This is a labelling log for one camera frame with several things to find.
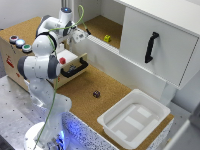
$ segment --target empty tray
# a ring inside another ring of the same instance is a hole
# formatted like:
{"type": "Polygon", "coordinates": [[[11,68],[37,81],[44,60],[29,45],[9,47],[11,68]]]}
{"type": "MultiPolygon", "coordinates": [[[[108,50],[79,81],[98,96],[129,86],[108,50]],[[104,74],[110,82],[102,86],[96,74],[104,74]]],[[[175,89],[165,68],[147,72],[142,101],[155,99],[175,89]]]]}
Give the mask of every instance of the empty tray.
{"type": "Polygon", "coordinates": [[[170,109],[140,90],[133,90],[97,120],[125,149],[136,149],[169,115],[170,109]]]}

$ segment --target yellow object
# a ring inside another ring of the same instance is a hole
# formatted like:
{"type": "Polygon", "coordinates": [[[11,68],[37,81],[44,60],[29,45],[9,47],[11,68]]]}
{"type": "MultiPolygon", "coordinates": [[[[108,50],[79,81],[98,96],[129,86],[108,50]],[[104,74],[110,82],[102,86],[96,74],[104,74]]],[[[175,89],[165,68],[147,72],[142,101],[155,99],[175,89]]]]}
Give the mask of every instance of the yellow object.
{"type": "Polygon", "coordinates": [[[110,42],[110,36],[109,36],[109,35],[106,35],[106,36],[104,37],[104,41],[105,41],[105,42],[110,42]]]}

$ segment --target white bowl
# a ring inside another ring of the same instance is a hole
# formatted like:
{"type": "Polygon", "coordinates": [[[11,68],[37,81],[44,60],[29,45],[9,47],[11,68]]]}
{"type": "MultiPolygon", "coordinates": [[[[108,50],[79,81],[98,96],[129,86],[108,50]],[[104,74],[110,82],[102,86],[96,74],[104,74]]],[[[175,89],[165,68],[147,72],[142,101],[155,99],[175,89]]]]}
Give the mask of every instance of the white bowl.
{"type": "Polygon", "coordinates": [[[136,89],[97,121],[105,133],[123,148],[136,149],[169,113],[169,108],[136,89]]]}

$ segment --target black handle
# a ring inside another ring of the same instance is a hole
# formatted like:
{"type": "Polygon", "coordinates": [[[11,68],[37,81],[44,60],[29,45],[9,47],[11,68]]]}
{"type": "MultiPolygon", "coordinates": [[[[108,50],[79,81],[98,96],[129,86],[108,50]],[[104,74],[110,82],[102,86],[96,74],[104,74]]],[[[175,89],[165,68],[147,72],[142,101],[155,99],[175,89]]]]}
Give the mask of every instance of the black handle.
{"type": "Polygon", "coordinates": [[[153,57],[151,56],[151,52],[152,52],[152,49],[153,49],[154,40],[157,37],[159,37],[159,34],[156,33],[156,32],[153,32],[153,35],[151,36],[151,38],[149,40],[147,52],[146,52],[146,56],[145,56],[145,63],[146,64],[153,60],[153,57]]]}
{"type": "Polygon", "coordinates": [[[88,63],[86,61],[84,61],[82,57],[80,58],[80,63],[82,64],[80,67],[78,67],[75,70],[72,70],[70,72],[65,72],[64,69],[61,69],[61,74],[64,77],[70,78],[88,66],[88,63]]]}

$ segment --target cabinet door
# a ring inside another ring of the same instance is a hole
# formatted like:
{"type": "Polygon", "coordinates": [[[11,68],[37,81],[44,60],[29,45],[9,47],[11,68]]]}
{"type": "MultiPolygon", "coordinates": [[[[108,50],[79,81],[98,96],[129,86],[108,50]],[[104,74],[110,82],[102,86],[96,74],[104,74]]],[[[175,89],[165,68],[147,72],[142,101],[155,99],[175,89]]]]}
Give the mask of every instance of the cabinet door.
{"type": "Polygon", "coordinates": [[[126,8],[120,54],[179,86],[197,40],[197,37],[178,28],[126,8]],[[153,32],[159,37],[154,40],[153,60],[145,63],[153,32]]]}

